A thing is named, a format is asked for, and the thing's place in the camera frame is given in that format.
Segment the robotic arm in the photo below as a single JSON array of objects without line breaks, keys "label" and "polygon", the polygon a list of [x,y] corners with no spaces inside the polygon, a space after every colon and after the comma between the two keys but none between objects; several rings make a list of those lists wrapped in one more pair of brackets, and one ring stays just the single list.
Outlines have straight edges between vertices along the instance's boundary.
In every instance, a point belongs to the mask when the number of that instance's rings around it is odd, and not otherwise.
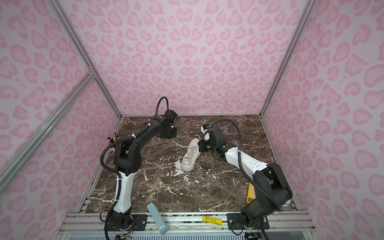
[{"label": "robotic arm", "polygon": [[[163,115],[158,115],[161,100],[167,101],[167,110]],[[109,239],[107,231],[132,230],[131,217],[131,192],[134,176],[141,167],[140,150],[154,136],[171,139],[176,137],[177,128],[173,127],[177,120],[177,114],[168,109],[168,100],[162,97],[156,109],[156,114],[146,122],[145,126],[129,139],[122,139],[110,144],[100,156],[100,164],[106,170],[117,175],[115,200],[105,219],[104,231]],[[108,149],[115,147],[113,163],[115,169],[109,168],[104,163],[104,156]]]},{"label": "robotic arm", "polygon": [[[239,146],[225,141],[221,130],[215,126],[219,121],[229,121],[235,125],[240,137]],[[281,210],[281,205],[292,198],[288,182],[278,164],[260,162],[241,151],[240,131],[233,121],[229,119],[219,121],[212,126],[205,124],[201,127],[204,135],[198,143],[199,151],[211,152],[214,158],[239,167],[248,181],[254,185],[256,196],[250,204],[240,210],[241,214],[227,216],[228,219],[231,217],[236,219],[236,221],[228,221],[228,227],[232,230],[242,230],[243,226],[253,228],[260,224],[261,227],[268,229],[266,216]]]},{"label": "robotic arm", "polygon": [[[132,230],[133,220],[131,217],[131,192],[133,179],[141,166],[142,147],[154,136],[171,139],[176,137],[177,129],[173,127],[177,120],[177,114],[167,109],[164,115],[156,114],[146,122],[146,125],[129,139],[122,139],[113,142],[102,153],[101,165],[117,175],[115,201],[110,208],[104,231],[106,239],[109,239],[109,230]],[[220,121],[232,122],[239,133],[240,144],[236,146],[227,143],[221,130],[215,126]],[[200,152],[211,152],[214,158],[225,160],[228,163],[239,167],[247,180],[255,187],[256,198],[241,209],[236,216],[228,216],[228,219],[235,217],[235,221],[228,220],[228,227],[232,230],[253,228],[257,224],[268,229],[266,216],[281,209],[284,204],[292,198],[292,191],[285,176],[276,163],[267,164],[260,162],[241,151],[242,139],[237,125],[229,119],[221,119],[212,126],[205,124],[201,127],[203,140],[198,143]],[[107,167],[104,163],[104,156],[108,149],[115,147],[114,159],[115,169]]]}]

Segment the metal plate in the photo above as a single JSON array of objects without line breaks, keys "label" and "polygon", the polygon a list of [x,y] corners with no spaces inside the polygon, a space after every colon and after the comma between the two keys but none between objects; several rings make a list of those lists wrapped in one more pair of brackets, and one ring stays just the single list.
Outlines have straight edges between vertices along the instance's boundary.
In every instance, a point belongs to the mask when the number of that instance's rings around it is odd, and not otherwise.
[{"label": "metal plate", "polygon": [[145,225],[147,224],[147,217],[146,214],[132,214],[133,221],[135,222],[135,226],[133,228],[133,231],[144,231]]},{"label": "metal plate", "polygon": [[[145,232],[159,233],[159,230],[149,213],[134,213],[147,215]],[[227,214],[240,214],[240,212],[162,212],[162,218],[169,227],[168,233],[232,233],[228,229]],[[107,213],[101,214],[105,219]],[[219,218],[223,220],[223,225],[202,222],[203,216]],[[270,229],[266,230],[286,232],[286,231],[315,231],[313,222],[307,211],[282,211],[275,212],[268,216]],[[62,234],[94,234],[100,233],[104,229],[104,223],[100,221],[99,214],[67,214],[59,230]],[[257,232],[257,229],[244,232]],[[110,232],[110,234],[126,233],[126,231]]]},{"label": "metal plate", "polygon": [[[104,233],[101,234],[73,234],[69,240],[105,240]],[[244,234],[236,236],[233,233],[167,233],[162,236],[159,233],[133,233],[131,240],[244,240]]]},{"label": "metal plate", "polygon": [[260,221],[260,224],[263,225],[263,228],[264,228],[264,229],[269,229],[268,218],[266,217],[265,220],[266,220],[266,222],[264,222],[264,221]]},{"label": "metal plate", "polygon": [[[131,214],[131,217],[133,221],[135,222],[135,225],[133,227],[133,231],[144,231],[145,226],[147,224],[147,217],[148,215],[146,214]],[[119,229],[112,224],[107,225],[107,230],[109,232],[114,232],[114,231],[119,231]]]},{"label": "metal plate", "polygon": [[242,214],[227,214],[227,221],[229,230],[244,229],[244,217]]}]

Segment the white shoe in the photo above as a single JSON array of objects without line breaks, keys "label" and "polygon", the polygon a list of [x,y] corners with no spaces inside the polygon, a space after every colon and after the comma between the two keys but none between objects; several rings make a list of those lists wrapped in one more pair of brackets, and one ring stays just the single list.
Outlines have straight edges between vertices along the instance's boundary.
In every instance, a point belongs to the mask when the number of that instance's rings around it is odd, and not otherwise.
[{"label": "white shoe", "polygon": [[181,163],[181,168],[189,172],[195,166],[197,158],[200,156],[198,142],[200,140],[197,138],[192,139],[192,141],[188,144],[187,153],[183,157],[183,162]]}]

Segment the black cable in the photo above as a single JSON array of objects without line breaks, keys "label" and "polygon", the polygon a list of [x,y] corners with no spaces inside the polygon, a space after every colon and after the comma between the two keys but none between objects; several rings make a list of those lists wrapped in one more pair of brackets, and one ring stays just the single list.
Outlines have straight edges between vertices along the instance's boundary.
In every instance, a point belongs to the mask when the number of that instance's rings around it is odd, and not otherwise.
[{"label": "black cable", "polygon": [[265,239],[266,239],[266,240],[270,240],[270,239],[268,238],[268,236],[266,235],[266,233],[265,233],[263,224],[261,223],[260,225],[261,225],[261,227],[262,227],[262,233],[263,233]]},{"label": "black cable", "polygon": [[208,140],[205,140],[205,136],[207,135],[207,133],[208,133],[208,131],[206,131],[204,134],[203,134],[203,140],[205,141],[205,142],[208,142],[209,141],[209,139]]},{"label": "black cable", "polygon": [[102,222],[105,222],[105,220],[103,220],[103,219],[101,218],[101,214],[102,214],[103,212],[105,212],[105,211],[109,211],[109,209],[101,211],[101,212],[100,212],[100,215],[99,215],[99,218],[100,218],[100,220],[101,220]]},{"label": "black cable", "polygon": [[212,156],[214,159],[216,159],[216,160],[222,161],[222,159],[220,159],[220,158],[216,158],[215,155],[213,154],[213,152],[211,152],[211,156]]},{"label": "black cable", "polygon": [[105,217],[105,223],[104,223],[104,234],[105,234],[105,239],[106,240],[111,240],[108,236],[108,231],[107,231],[107,225],[108,225],[108,219],[109,219],[109,215],[112,213],[113,211],[113,208],[115,207],[117,201],[114,201],[112,206],[109,208],[108,210],[108,213],[107,213],[107,216]]},{"label": "black cable", "polygon": [[169,109],[168,98],[163,96],[163,97],[161,97],[160,100],[157,102],[156,113],[155,113],[156,115],[157,115],[157,111],[159,110],[160,102],[161,102],[161,100],[163,100],[163,99],[166,100],[166,102],[167,102],[167,109]]},{"label": "black cable", "polygon": [[214,127],[217,123],[219,122],[222,122],[222,121],[227,121],[227,122],[230,122],[232,123],[235,127],[236,127],[236,130],[237,130],[237,133],[239,135],[239,146],[238,146],[238,151],[237,151],[237,156],[238,156],[238,164],[239,164],[239,168],[242,172],[242,174],[244,175],[244,177],[257,189],[259,190],[265,197],[267,197],[269,200],[271,200],[271,202],[279,209],[281,210],[281,205],[280,203],[278,203],[273,197],[271,197],[268,193],[266,193],[263,189],[261,189],[257,184],[255,184],[255,182],[251,179],[250,176],[248,176],[248,174],[245,172],[244,168],[243,168],[243,164],[241,162],[241,146],[243,145],[243,139],[242,139],[242,136],[241,136],[241,133],[240,133],[240,129],[239,127],[237,126],[237,124],[230,120],[230,119],[220,119],[218,121],[216,121],[212,127]]},{"label": "black cable", "polygon": [[232,231],[235,235],[240,236],[240,235],[243,233],[243,231],[244,231],[244,225],[243,225],[243,223],[241,223],[241,222],[234,222],[234,223],[232,223],[232,224],[235,224],[235,223],[240,223],[240,224],[241,224],[241,226],[242,226],[242,228],[241,228],[241,232],[240,232],[240,233],[235,233],[232,229],[231,229],[231,231]]},{"label": "black cable", "polygon": [[175,124],[176,124],[178,118],[179,118],[179,116],[176,115],[176,119],[175,119],[175,121],[172,123],[172,125],[175,125]]}]

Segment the yellow battery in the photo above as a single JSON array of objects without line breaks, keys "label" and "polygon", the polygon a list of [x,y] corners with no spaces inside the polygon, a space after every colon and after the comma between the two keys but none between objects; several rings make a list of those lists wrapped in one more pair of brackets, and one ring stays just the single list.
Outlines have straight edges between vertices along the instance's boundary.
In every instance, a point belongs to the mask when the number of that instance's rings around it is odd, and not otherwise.
[{"label": "yellow battery", "polygon": [[203,222],[209,222],[217,225],[223,225],[223,220],[213,217],[203,216]]}]

